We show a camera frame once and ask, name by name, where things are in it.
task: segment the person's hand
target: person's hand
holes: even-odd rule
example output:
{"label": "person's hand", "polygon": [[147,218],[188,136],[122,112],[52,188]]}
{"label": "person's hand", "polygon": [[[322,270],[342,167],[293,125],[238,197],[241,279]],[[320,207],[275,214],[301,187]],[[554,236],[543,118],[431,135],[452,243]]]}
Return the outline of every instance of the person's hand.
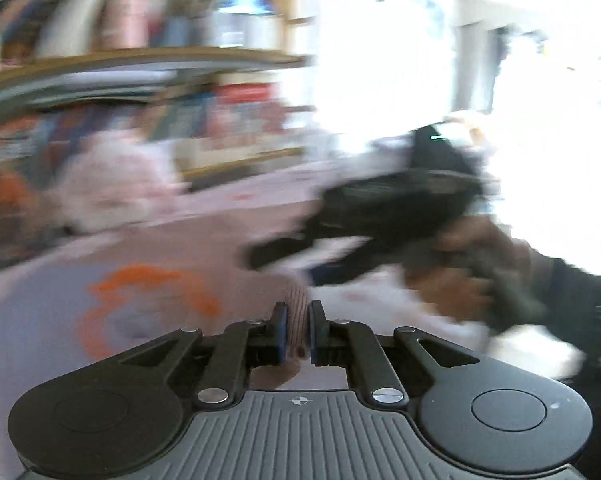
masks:
{"label": "person's hand", "polygon": [[[441,251],[461,251],[484,247],[499,265],[520,272],[526,279],[529,272],[529,247],[514,242],[488,216],[467,216],[440,234],[436,248]],[[436,267],[423,272],[405,270],[405,284],[420,293],[441,316],[458,321],[480,320],[491,304],[490,282],[473,278],[467,269]]]}

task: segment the white book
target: white book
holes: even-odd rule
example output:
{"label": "white book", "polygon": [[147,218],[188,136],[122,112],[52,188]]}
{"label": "white book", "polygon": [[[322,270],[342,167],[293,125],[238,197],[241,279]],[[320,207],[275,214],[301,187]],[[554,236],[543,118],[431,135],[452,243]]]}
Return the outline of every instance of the white book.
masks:
{"label": "white book", "polygon": [[88,54],[104,3],[105,0],[61,0],[40,34],[36,58]]}

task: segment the triangular cutout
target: triangular cutout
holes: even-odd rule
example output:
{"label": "triangular cutout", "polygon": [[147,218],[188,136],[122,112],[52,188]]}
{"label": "triangular cutout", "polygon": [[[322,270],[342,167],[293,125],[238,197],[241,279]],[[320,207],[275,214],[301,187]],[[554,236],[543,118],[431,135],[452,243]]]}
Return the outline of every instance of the triangular cutout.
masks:
{"label": "triangular cutout", "polygon": [[149,348],[140,354],[134,355],[128,359],[125,359],[122,363],[125,365],[133,366],[144,366],[147,368],[153,368],[161,364],[163,359],[167,357],[167,354],[176,346],[177,340],[172,339],[165,341],[153,348]]}
{"label": "triangular cutout", "polygon": [[480,359],[463,354],[431,339],[419,339],[418,343],[427,351],[427,354],[431,355],[440,366],[445,368],[475,365],[480,362]]}

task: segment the gray ribbed plate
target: gray ribbed plate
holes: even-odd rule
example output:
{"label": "gray ribbed plate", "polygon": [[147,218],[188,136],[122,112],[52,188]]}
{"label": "gray ribbed plate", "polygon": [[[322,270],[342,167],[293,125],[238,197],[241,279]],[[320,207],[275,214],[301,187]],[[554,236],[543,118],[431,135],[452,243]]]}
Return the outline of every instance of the gray ribbed plate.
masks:
{"label": "gray ribbed plate", "polygon": [[[26,480],[42,480],[35,473]],[[120,480],[475,480],[441,460],[399,413],[356,394],[247,392],[229,410],[196,415],[166,455]],[[583,480],[571,468],[548,480]]]}

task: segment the person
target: person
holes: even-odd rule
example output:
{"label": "person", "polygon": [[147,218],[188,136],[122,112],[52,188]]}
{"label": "person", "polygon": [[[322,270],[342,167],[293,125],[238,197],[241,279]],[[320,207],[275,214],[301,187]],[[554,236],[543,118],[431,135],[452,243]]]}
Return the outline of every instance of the person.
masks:
{"label": "person", "polygon": [[[582,370],[566,382],[583,396],[593,414],[593,431],[577,468],[588,480],[601,480],[601,276],[510,239],[488,216],[460,219],[437,243],[442,251],[474,246],[491,250],[544,303],[547,329],[586,354]],[[492,303],[490,283],[465,269],[405,270],[405,284],[439,314],[458,321],[482,319]]]}

